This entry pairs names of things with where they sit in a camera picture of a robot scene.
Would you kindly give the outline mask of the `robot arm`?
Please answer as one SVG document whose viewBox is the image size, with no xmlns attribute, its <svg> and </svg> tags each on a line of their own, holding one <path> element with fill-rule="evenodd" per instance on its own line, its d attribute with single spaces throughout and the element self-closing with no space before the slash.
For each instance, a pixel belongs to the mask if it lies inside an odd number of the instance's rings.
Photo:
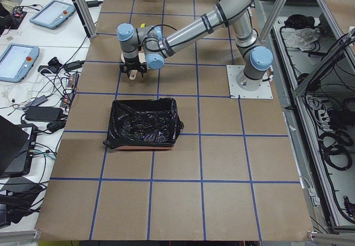
<svg viewBox="0 0 355 246">
<path fill-rule="evenodd" d="M 251 2 L 217 0 L 211 12 L 167 37 L 163 36 L 159 25 L 135 28 L 130 23 L 120 24 L 117 36 L 124 58 L 119 64 L 120 71 L 130 75 L 133 70 L 145 74 L 147 69 L 161 69 L 166 58 L 221 27 L 232 27 L 236 46 L 245 61 L 243 71 L 237 76 L 237 84 L 244 90 L 256 91 L 272 64 L 273 55 L 260 44 L 257 30 L 251 24 L 247 11 Z"/>
</svg>

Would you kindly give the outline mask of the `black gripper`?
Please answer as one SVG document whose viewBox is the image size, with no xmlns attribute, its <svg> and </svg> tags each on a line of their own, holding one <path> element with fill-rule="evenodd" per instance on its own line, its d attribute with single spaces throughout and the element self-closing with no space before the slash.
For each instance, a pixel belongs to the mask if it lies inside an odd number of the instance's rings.
<svg viewBox="0 0 355 246">
<path fill-rule="evenodd" d="M 141 63 L 139 59 L 125 59 L 120 62 L 119 68 L 123 75 L 127 75 L 127 73 L 130 73 L 132 70 L 137 70 L 142 78 L 146 74 L 146 63 Z"/>
</svg>

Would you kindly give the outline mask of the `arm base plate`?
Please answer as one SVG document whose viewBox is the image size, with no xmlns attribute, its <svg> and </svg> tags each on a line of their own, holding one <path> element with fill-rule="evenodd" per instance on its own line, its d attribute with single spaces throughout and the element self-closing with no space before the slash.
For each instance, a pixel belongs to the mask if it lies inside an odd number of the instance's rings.
<svg viewBox="0 0 355 246">
<path fill-rule="evenodd" d="M 227 79 L 231 99 L 272 100 L 269 77 L 265 72 L 260 80 L 251 80 L 244 75 L 244 65 L 227 65 Z"/>
</svg>

